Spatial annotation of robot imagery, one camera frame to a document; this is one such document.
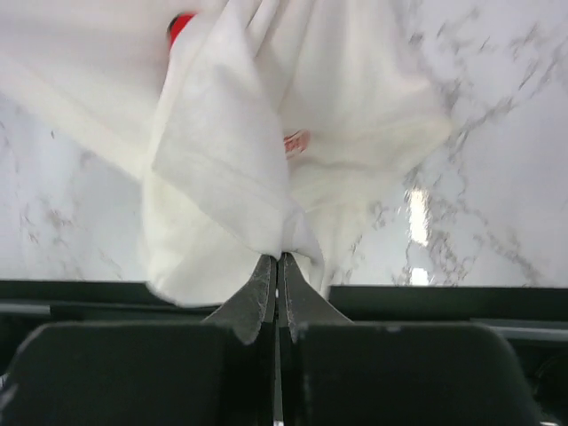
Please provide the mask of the white printed t-shirt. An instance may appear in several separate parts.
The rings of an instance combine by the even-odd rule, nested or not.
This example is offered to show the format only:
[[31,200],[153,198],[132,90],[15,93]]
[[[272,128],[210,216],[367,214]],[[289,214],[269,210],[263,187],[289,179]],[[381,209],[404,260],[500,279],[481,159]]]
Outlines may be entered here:
[[4,1],[1,90],[142,186],[148,286],[318,291],[452,125],[391,1]]

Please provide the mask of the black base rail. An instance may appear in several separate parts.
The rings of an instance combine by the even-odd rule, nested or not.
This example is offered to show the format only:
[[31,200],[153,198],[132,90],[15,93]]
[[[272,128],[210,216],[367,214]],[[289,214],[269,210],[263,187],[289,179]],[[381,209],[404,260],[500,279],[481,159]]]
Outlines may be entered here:
[[[354,321],[472,320],[508,339],[566,343],[564,288],[333,286],[328,301]],[[177,308],[141,282],[4,280],[2,312],[47,317],[56,306],[205,317],[215,308]]]

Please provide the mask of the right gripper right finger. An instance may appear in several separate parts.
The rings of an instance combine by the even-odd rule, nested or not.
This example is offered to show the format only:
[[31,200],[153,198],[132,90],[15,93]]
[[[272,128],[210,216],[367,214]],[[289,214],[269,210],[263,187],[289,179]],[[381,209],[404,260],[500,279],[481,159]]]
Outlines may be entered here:
[[277,263],[279,292],[279,324],[288,331],[288,339],[296,343],[300,331],[310,325],[351,325],[318,291],[306,282],[291,254],[285,253]]

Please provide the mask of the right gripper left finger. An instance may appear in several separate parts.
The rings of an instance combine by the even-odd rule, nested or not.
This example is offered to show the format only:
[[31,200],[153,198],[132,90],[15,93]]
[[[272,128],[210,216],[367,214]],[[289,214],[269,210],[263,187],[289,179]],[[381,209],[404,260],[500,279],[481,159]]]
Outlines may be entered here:
[[232,330],[244,345],[253,344],[275,310],[275,260],[261,256],[248,281],[201,323]]

